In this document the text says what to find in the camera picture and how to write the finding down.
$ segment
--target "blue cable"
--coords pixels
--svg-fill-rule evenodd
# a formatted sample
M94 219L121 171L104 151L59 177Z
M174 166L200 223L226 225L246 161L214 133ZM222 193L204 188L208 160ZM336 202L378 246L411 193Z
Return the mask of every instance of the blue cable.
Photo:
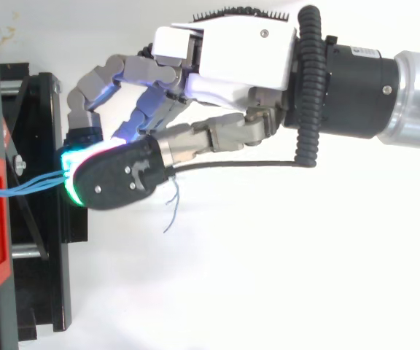
M0 197L14 197L16 195L29 195L31 193L47 190L49 188L58 186L66 181L66 177L59 176L65 174L64 171L54 171L52 173L34 177L25 184L10 189L1 190Z
M174 194L174 197L172 199L170 199L169 201L166 202L166 205L168 205L170 203L173 203L173 201L175 199L176 199L176 205L174 206L173 218L171 219L171 222L169 223L168 227L163 231L163 233L167 233L168 230L171 228L171 226L173 226L174 221L176 220L176 216L178 214L179 199L180 199L179 185L178 185L178 181L176 180L175 176L171 177L171 180L173 180L174 187L176 188L176 193Z

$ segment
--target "white wall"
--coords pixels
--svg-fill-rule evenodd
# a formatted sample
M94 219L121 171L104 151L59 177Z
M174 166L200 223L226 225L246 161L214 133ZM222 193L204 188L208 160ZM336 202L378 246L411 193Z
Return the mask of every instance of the white wall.
M324 34L386 57L420 51L420 1L313 1ZM227 0L0 0L2 62L51 71L66 93L154 29ZM242 1L285 9L300 2ZM101 108L106 134L141 89ZM193 106L179 121L217 115ZM216 159L291 159L295 132ZM91 212L69 247L73 323L22 349L420 349L420 151L322 136L319 166L179 176L177 221L163 234L172 184L124 209Z

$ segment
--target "green led light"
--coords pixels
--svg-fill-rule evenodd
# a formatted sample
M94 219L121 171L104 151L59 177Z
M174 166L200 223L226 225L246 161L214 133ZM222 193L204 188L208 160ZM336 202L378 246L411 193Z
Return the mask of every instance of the green led light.
M118 138L113 138L108 141L102 141L93 146L84 149L73 149L67 152L64 152L61 155L61 166L66 172L68 179L64 182L64 187L68 193L70 199L79 206L84 206L84 203L80 200L79 195L76 192L74 186L74 173L79 168L79 166L88 158L93 155L98 154L99 152L106 151L108 149L120 146L125 144L125 141Z
M84 204L76 193L73 175L77 167L85 159L85 156L82 153L84 152L80 149L77 151L68 151L61 155L61 165L63 166L63 170L66 171L66 176L68 177L68 179L64 182L64 188L66 188L66 192L70 199L79 206L84 206Z

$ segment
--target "black metal bracket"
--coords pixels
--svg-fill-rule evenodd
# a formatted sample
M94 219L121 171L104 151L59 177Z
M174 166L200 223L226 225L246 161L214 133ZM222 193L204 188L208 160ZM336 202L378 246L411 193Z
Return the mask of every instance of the black metal bracket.
M59 84L50 73L28 75L28 64L0 65L7 138L8 177L13 185L59 169L62 147ZM19 155L26 169L18 176ZM62 189L45 190L9 200L12 245L36 243L41 258L14 260L19 340L36 339L38 324L55 332L71 324L67 243L87 240L87 209L62 199Z

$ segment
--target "white sticker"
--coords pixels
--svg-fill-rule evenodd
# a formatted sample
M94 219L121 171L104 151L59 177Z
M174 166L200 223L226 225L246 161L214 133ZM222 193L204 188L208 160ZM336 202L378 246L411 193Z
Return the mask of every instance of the white sticker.
M380 58L380 52L372 49L363 49L362 47L351 46L351 52L355 56L369 57L369 58Z

